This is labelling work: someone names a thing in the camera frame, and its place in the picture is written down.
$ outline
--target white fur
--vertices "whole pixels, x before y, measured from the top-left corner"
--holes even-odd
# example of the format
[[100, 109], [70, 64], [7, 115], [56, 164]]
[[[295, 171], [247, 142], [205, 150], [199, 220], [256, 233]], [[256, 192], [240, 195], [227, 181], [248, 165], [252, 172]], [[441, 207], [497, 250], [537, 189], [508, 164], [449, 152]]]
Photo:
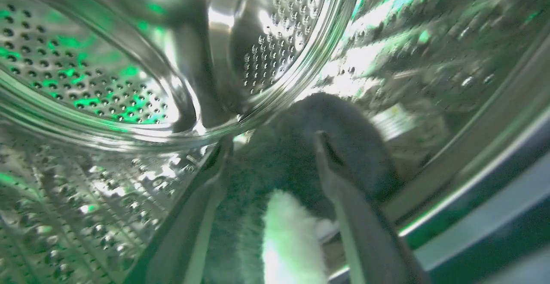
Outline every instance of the white fur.
[[263, 218], [265, 284], [327, 284], [317, 219], [286, 192], [272, 194]]

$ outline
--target clothing tag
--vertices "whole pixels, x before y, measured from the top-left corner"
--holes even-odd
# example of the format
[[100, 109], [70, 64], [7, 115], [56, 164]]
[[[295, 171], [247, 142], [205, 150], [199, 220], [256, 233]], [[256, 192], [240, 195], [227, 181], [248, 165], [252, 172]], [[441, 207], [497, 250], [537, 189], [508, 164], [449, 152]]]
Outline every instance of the clothing tag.
[[386, 141], [402, 135], [415, 127], [413, 119], [406, 113], [401, 104], [396, 104], [373, 116], [371, 122], [378, 128], [383, 139]]

